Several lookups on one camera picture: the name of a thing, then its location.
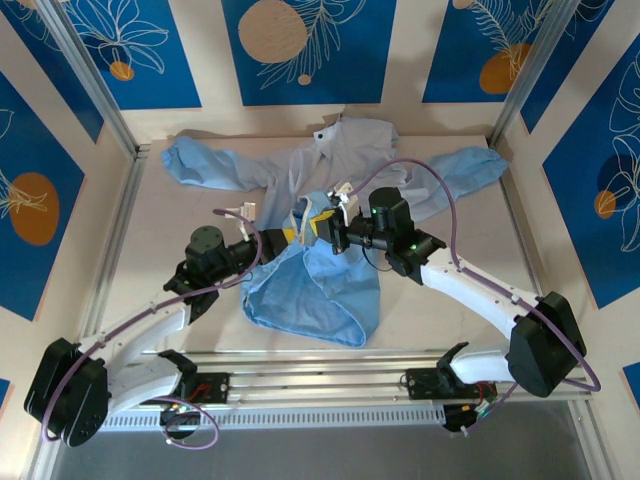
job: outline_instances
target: red wire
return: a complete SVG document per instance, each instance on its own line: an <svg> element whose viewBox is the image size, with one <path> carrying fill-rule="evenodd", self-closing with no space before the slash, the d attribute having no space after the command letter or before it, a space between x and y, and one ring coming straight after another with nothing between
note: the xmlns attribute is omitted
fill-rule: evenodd
<svg viewBox="0 0 640 480"><path fill-rule="evenodd" d="M491 385L489 382L481 382L484 385L486 385L487 387L489 387L489 390L491 390L491 392L493 392L494 396L498 396L498 389L496 388L495 385Z"/></svg>
<svg viewBox="0 0 640 480"><path fill-rule="evenodd" d="M482 390L482 382L476 383L476 387L478 387L478 393L480 393L480 400L478 400L478 405L481 405L482 400L484 400L484 391Z"/></svg>
<svg viewBox="0 0 640 480"><path fill-rule="evenodd" d="M209 393L211 391L211 385L205 385L204 383L201 383L200 385L198 385L196 387L196 389L193 391L191 396L189 398L187 398L187 401L188 402L193 401L200 392L205 392L205 391L207 393Z"/></svg>

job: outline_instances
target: white leaf drawing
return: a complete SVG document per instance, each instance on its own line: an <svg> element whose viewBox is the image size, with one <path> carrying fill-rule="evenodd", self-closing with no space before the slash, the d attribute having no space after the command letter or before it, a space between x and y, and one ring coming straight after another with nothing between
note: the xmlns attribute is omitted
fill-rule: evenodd
<svg viewBox="0 0 640 480"><path fill-rule="evenodd" d="M291 83L301 75L313 77L324 62L331 60L333 51L340 51L341 40L338 27L358 15L367 0L349 11L345 5L356 0L295 0L290 6L304 22L307 40L304 48L293 58L279 63L263 63L258 76L265 77L261 90L286 79Z"/></svg>
<svg viewBox="0 0 640 480"><path fill-rule="evenodd" d="M2 0L2 2L7 6L11 14L22 23L22 27L29 35L52 50L60 51L60 47L51 36L51 32L49 32L37 10L27 7L18 0Z"/></svg>
<svg viewBox="0 0 640 480"><path fill-rule="evenodd" d="M115 71L123 68L120 64L135 64L164 73L164 61L153 47L164 44L169 31L139 20L138 0L71 0L64 8L87 48L98 50L104 68L120 62ZM127 73L116 78L132 78Z"/></svg>
<svg viewBox="0 0 640 480"><path fill-rule="evenodd" d="M0 109L0 140L11 128L11 120L14 113L8 109ZM12 185L0 170L0 219L6 217L11 210L16 213L19 212L21 207L29 207L46 212L47 207L42 203L46 198L46 193L36 196L20 190Z"/></svg>
<svg viewBox="0 0 640 480"><path fill-rule="evenodd" d="M489 37L494 49L509 59L511 78L522 65L522 45L530 41L558 0L529 0L524 12L516 15L511 0L474 0L467 9L476 14L480 32ZM579 21L596 21L610 0L584 0L565 30L571 38Z"/></svg>
<svg viewBox="0 0 640 480"><path fill-rule="evenodd" d="M640 248L640 51L618 86L609 130L615 134L612 145L618 157L618 171L605 187L606 195L598 195L596 213L609 218L622 212L620 251L630 253Z"/></svg>

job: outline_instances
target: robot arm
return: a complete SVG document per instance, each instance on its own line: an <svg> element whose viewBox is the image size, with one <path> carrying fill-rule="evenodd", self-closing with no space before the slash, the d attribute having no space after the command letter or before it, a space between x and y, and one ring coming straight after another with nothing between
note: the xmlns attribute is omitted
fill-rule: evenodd
<svg viewBox="0 0 640 480"><path fill-rule="evenodd" d="M396 273L452 297L489 321L505 337L504 344L488 349L456 345L439 363L439 371L430 372L439 378L436 383L441 395L448 393L453 398L479 381L516 381L529 393L547 397L577 365L573 354L522 306L521 300L543 312L584 356L584 342L564 297L551 292L539 298L462 259L456 262L443 241L415 228L409 205L397 188L374 190L369 205L370 218L360 213L348 225L344 209L337 206L333 213L317 217L316 233L332 245L335 254L350 245L384 251ZM496 288L507 295L499 294Z"/></svg>
<svg viewBox="0 0 640 480"><path fill-rule="evenodd" d="M415 228L409 206L396 188L380 188L370 198L372 216L362 213L347 224L346 210L339 203L323 212L312 225L318 237L329 242L335 254L351 245L385 252L395 272L420 285L439 290L493 324L505 337L503 344L487 348L454 346L436 368L407 370L411 399L476 399L481 381L516 381L530 393L546 397L576 365L566 347L544 324L527 311L519 300L543 312L584 355L586 349L566 299L555 292L545 298L519 290L495 279L464 260L456 264L444 242ZM256 233L262 243L261 263L276 258L287 246L282 230ZM255 235L225 246L222 233L212 226L197 229L185 251L186 260L178 264L175 275L164 285L178 295L191 294L241 274L257 255ZM477 276L504 290L499 295ZM140 353L165 336L188 327L218 298L213 291L184 300L173 310L154 311L88 358L75 371L68 388L56 402L47 424L70 446L86 442L108 415L157 396L189 398L198 383L197 367L172 350L161 352L151 361L130 366ZM25 410L42 421L53 391L83 351L100 343L105 332L71 344L65 339L53 342L45 351L25 400Z"/></svg>

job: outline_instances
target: cable clip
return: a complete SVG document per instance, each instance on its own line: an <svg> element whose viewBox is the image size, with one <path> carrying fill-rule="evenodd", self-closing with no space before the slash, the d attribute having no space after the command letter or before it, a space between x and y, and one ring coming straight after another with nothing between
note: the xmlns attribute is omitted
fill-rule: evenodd
<svg viewBox="0 0 640 480"><path fill-rule="evenodd" d="M482 403L480 403L480 405L478 405L474 410L479 416L484 416L485 412L489 410L490 406L491 404L485 398L482 400Z"/></svg>
<svg viewBox="0 0 640 480"><path fill-rule="evenodd" d="M353 196L350 197L349 194L353 191L353 186L349 182L345 182L339 187L334 188L327 196L329 197L329 201L335 206L342 210L342 214L344 216L345 225L349 225L349 210L358 203L358 197Z"/></svg>
<svg viewBox="0 0 640 480"><path fill-rule="evenodd" d="M250 222L255 221L256 219L256 204L253 202L244 202L241 207L237 208L227 208L230 212L237 213L240 216L243 216ZM224 218L236 218L233 215L225 214ZM249 234L247 233L247 229L242 220L238 220L238 228L240 232L242 232L242 238L244 238L245 242L249 241Z"/></svg>
<svg viewBox="0 0 640 480"><path fill-rule="evenodd" d="M100 348L105 348L107 346L107 334L105 332L100 332L100 336L97 338L96 343L100 344Z"/></svg>

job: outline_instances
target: metal bar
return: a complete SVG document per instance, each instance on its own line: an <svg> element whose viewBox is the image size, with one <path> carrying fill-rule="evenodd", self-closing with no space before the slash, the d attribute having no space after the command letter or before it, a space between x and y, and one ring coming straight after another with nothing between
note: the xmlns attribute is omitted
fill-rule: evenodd
<svg viewBox="0 0 640 480"><path fill-rule="evenodd" d="M233 375L230 387L238 388L299 388L323 386L369 386L369 385L397 385L402 371L387 373L342 373L333 375Z"/></svg>
<svg viewBox="0 0 640 480"><path fill-rule="evenodd" d="M591 402L572 401L568 405L591 477L598 480L619 478L606 454Z"/></svg>
<svg viewBox="0 0 640 480"><path fill-rule="evenodd" d="M58 0L35 0L35 4L38 8L38 14L60 47L60 51L71 65L100 114L113 128L122 149L133 160L137 152L135 138L122 118L118 104L84 46L80 35L65 13L63 3Z"/></svg>
<svg viewBox="0 0 640 480"><path fill-rule="evenodd" d="M535 293L542 296L542 285L540 284L540 279L536 274L536 270L534 269L534 261L532 258L531 252L527 248L527 243L524 241L524 233L523 231L530 230L528 222L526 219L521 219L515 214L515 210L513 208L513 200L511 199L512 194L516 194L517 192L509 192L504 184L503 179L499 180L500 189L502 190L502 196L504 197L505 204L507 205L507 211L509 212L509 217L511 218L511 223L513 224L514 230L516 231L516 238L518 239L518 247L520 248L520 253L524 259L524 264L527 269L527 274L529 275L529 280L531 281L531 286L535 290Z"/></svg>
<svg viewBox="0 0 640 480"><path fill-rule="evenodd" d="M442 425L445 414L439 405L394 405L337 408L207 408L220 430L264 428L371 427ZM160 428L160 408L122 412L109 418L101 431L139 432ZM197 424L185 428L192 430Z"/></svg>
<svg viewBox="0 0 640 480"><path fill-rule="evenodd" d="M51 478L53 475L53 468L56 464L60 446L61 442L44 443L39 439L35 449L35 453L32 457L33 460L31 462L31 465L29 465L29 470L26 472L25 478L27 480L42 480L43 478Z"/></svg>
<svg viewBox="0 0 640 480"><path fill-rule="evenodd" d="M234 375L242 376L242 375L323 375L328 373L351 373L351 374L363 374L363 373L376 373L376 372L389 372L393 371L395 373L404 373L404 370L408 368L424 368L425 361L424 360L416 360L412 362L403 362L402 367L399 367L393 363L357 363L357 362L347 362L347 363L314 363L314 364L305 364L305 365L292 365L289 363L281 364L281 365L272 365L269 363L265 364L255 364L255 365L237 365L231 366L229 364L221 364L221 365L201 365L198 364L199 370L201 372L226 372L229 371L231 367Z"/></svg>
<svg viewBox="0 0 640 480"><path fill-rule="evenodd" d="M531 52L507 94L504 106L489 135L489 147L497 148L535 86L549 57L581 0L554 1L533 41Z"/></svg>
<svg viewBox="0 0 640 480"><path fill-rule="evenodd" d="M128 172L127 182L122 190L120 201L118 202L118 210L114 219L114 224L110 230L107 248L102 260L100 274L96 280L96 284L91 290L91 297L87 304L87 310L83 316L80 328L80 338L94 335L102 321L102 315L107 306L111 282L116 273L118 258L124 243L124 237L133 211L138 187L142 180L142 172L144 170L145 161L148 154L148 148L143 146L140 148L136 160L131 164Z"/></svg>

